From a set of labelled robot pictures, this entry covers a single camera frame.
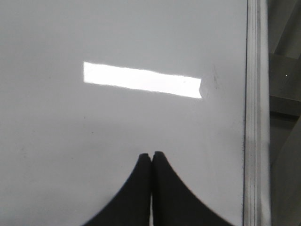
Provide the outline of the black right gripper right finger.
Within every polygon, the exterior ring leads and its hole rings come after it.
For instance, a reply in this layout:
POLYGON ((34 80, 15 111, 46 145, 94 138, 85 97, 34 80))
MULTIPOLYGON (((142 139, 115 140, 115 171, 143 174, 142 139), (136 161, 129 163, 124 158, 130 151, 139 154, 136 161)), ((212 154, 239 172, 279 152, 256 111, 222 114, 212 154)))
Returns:
POLYGON ((152 211, 155 226, 226 226, 182 182, 163 152, 152 159, 152 211))

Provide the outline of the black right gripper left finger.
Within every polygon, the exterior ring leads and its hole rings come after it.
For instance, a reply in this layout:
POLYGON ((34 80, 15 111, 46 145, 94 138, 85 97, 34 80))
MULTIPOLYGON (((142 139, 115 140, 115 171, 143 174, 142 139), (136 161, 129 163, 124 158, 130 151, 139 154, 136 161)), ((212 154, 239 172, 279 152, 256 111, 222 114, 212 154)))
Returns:
POLYGON ((124 185, 86 226, 148 226, 151 207, 151 159, 139 155, 124 185))

